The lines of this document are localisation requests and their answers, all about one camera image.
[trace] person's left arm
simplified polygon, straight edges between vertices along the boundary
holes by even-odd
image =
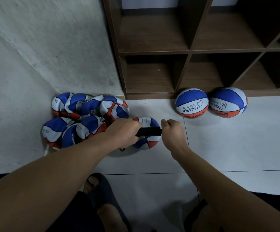
[[[141,128],[117,119],[107,131],[33,161],[0,179],[0,231],[45,231],[108,153],[134,144]]]

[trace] hand logo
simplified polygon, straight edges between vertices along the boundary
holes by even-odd
[[[201,110],[201,107],[202,107],[202,105],[203,105],[202,100],[200,100],[199,102],[197,102],[197,105],[199,106],[199,110]]]
[[[227,104],[226,103],[220,103],[219,104],[219,109],[222,110],[223,108],[226,108]]]

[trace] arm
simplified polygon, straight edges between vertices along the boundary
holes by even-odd
[[[116,120],[106,132],[31,162],[0,179],[0,231],[45,231],[65,210],[91,169],[134,144],[142,125]]]
[[[180,122],[162,120],[162,140],[226,231],[280,231],[280,212],[196,155]]]

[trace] person's left hand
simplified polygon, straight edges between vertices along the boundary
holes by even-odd
[[[126,148],[138,141],[137,132],[142,124],[132,119],[116,119],[106,130],[106,135],[113,139],[116,148]]]

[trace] forearm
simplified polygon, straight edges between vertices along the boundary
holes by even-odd
[[[227,231],[280,231],[280,212],[228,179],[190,149],[177,151],[184,168]]]
[[[45,231],[68,206],[90,170],[116,148],[105,135],[40,158],[2,178],[0,231]]]

